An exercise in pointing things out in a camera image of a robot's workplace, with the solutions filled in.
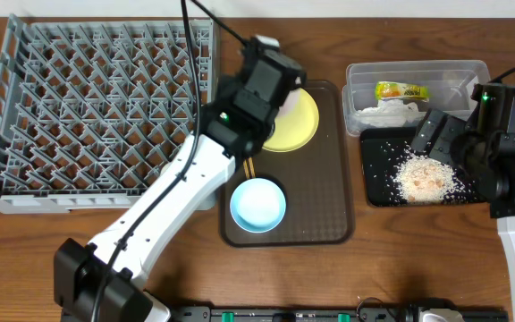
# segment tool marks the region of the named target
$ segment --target yellow snack package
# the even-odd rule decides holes
[[[379,81],[375,87],[375,97],[380,99],[412,98],[428,102],[428,88],[426,86],[399,83],[394,81]]]

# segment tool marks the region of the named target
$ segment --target gray dish drying rack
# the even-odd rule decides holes
[[[0,212],[130,207],[192,128],[194,72],[202,101],[214,94],[217,27],[190,26],[196,71],[182,21],[27,25],[12,15],[0,57]]]

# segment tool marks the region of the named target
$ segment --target plastic bin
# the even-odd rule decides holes
[[[441,109],[467,120],[476,107],[470,99],[474,84],[488,82],[490,75],[482,61],[417,61],[351,64],[347,68],[347,85],[343,88],[343,115],[347,132],[359,136],[365,129],[416,126],[429,107]],[[430,100],[415,102],[418,112],[398,114],[361,114],[377,106],[375,86],[379,81],[397,81],[427,86]]]

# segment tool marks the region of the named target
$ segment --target wood grain surface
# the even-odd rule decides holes
[[[327,79],[339,88],[352,63],[480,59],[492,75],[515,65],[515,20],[227,22],[243,36],[278,38],[310,79]],[[6,19],[0,19],[0,46],[5,24]],[[239,46],[229,35],[222,33],[222,39],[222,71],[235,72],[241,62]],[[487,205],[372,208],[363,187],[359,142],[348,138],[347,145],[357,226],[349,241],[339,246],[237,250],[218,235],[214,208],[195,213],[176,234],[147,288],[168,304],[355,307],[368,296],[389,303],[434,296],[459,306],[511,313],[506,260]],[[67,237],[87,242],[121,214],[0,214],[0,321],[57,321],[60,308],[52,295],[55,250]]]

